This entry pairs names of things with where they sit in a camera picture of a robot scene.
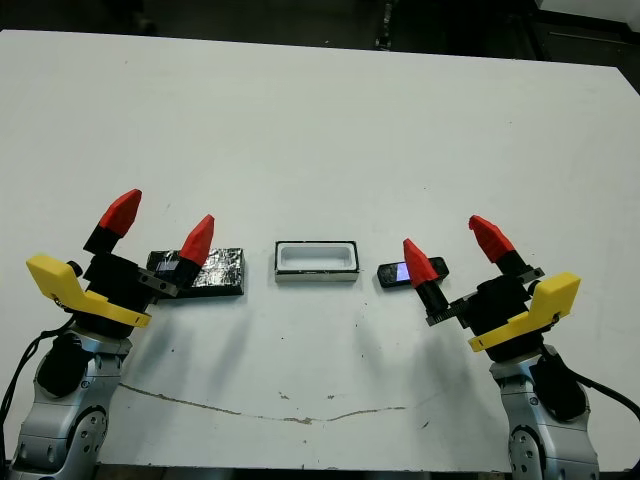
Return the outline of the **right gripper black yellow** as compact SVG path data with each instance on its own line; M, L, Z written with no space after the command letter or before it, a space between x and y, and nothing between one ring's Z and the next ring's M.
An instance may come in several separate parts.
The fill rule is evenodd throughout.
M431 260L409 238L403 241L410 283L425 306L427 324L457 318L473 333L468 341L471 349L486 353L493 361L539 351L543 334L570 313L581 279L563 272L526 286L515 276L529 272L531 266L499 227L479 215L472 215L468 226L488 260L505 275L480 284L474 293L450 304Z

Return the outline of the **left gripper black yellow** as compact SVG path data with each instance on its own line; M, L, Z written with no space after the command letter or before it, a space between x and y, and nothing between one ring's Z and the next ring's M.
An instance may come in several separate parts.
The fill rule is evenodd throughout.
M204 266L214 235L215 219L206 215L190 232L178 254L172 282L111 253L133 225L142 191L132 189L108 207L83 249L94 256L86 271L78 264L35 255L27 268L41 293L71 314L75 329L123 339L146 327L147 307L162 297L175 297Z

